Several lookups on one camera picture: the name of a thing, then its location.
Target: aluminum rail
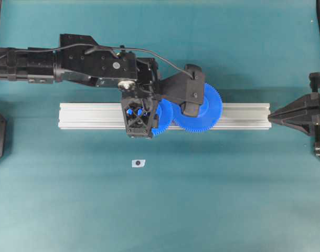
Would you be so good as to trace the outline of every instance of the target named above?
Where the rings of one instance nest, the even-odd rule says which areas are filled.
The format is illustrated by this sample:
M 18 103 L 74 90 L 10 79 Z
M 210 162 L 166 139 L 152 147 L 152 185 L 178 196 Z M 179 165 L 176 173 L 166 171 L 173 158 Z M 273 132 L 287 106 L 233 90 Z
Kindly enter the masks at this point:
M 268 130 L 269 103 L 223 103 L 220 120 L 211 130 Z M 61 129 L 125 129 L 120 103 L 61 103 Z M 170 130 L 181 130 L 174 125 Z

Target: bolt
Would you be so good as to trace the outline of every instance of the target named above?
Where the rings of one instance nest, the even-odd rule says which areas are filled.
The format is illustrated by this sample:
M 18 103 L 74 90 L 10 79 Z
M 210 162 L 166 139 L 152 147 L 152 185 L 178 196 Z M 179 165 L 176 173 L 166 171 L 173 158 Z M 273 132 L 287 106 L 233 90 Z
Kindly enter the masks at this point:
M 112 66 L 113 66 L 114 69 L 119 69 L 120 68 L 120 64 L 118 62 L 114 62 L 112 64 Z

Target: small sticker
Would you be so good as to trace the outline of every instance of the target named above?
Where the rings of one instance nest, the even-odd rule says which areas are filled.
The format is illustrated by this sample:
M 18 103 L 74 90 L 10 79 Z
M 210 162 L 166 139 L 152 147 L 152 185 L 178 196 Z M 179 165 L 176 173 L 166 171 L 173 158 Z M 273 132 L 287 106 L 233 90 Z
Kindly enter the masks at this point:
M 132 160 L 132 168 L 144 167 L 146 160 L 144 159 L 136 159 Z

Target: blue gear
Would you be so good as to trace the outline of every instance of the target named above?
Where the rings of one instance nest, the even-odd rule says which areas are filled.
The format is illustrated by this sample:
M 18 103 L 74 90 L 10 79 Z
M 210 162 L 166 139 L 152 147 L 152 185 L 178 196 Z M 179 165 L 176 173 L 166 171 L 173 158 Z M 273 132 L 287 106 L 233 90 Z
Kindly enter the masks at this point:
M 159 116 L 159 124 L 157 129 L 152 129 L 153 135 L 159 135 L 169 127 L 173 120 L 173 106 L 169 101 L 162 99 L 158 104 L 156 113 Z
M 212 128 L 222 115 L 223 104 L 214 87 L 205 83 L 204 101 L 197 117 L 187 117 L 181 113 L 179 105 L 173 104 L 174 122 L 186 131 L 197 133 Z

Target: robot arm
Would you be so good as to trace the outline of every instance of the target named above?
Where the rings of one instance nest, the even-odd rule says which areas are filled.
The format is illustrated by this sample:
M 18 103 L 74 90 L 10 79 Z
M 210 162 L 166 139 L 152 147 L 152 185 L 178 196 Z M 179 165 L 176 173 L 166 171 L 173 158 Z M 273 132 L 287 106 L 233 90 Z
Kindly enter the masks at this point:
M 137 58 L 133 51 L 150 53 L 180 72 L 159 80 L 155 58 Z M 127 135 L 152 138 L 152 128 L 158 125 L 156 109 L 163 98 L 178 104 L 182 114 L 198 116 L 205 75 L 198 66 L 186 65 L 183 70 L 145 49 L 100 46 L 91 36 L 61 34 L 58 48 L 0 48 L 0 80 L 41 84 L 68 80 L 118 88 Z

